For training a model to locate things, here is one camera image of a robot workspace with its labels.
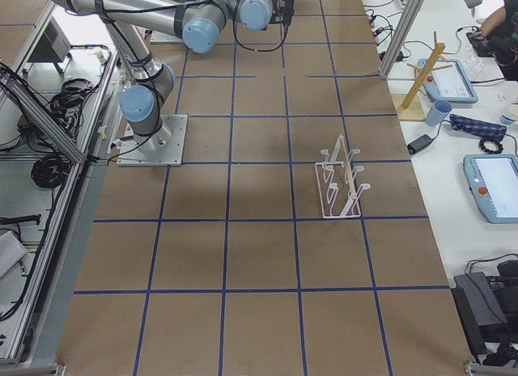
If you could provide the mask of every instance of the black sleeve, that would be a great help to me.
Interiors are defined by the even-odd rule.
[[[505,6],[505,18],[511,20],[511,17],[518,11],[518,0],[503,0]]]

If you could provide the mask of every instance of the person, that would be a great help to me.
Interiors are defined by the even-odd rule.
[[[484,20],[480,32],[494,49],[503,76],[518,80],[518,0],[503,0],[503,6]]]

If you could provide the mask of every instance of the person's arm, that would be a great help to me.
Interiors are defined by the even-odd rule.
[[[480,31],[485,37],[488,37],[500,24],[506,19],[505,6],[500,7],[493,12],[480,26]]]

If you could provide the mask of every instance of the plaid cloth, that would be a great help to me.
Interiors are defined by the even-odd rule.
[[[472,135],[491,140],[492,142],[501,142],[507,132],[507,127],[503,125],[473,120],[453,113],[450,115],[450,122],[455,131],[471,133]]]

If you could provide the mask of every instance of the wooden base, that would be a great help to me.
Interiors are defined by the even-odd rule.
[[[408,108],[403,108],[401,103],[406,95],[392,95],[392,101],[396,108],[397,117],[399,120],[405,121],[423,121],[424,112],[422,111],[421,100],[419,97],[414,97]]]

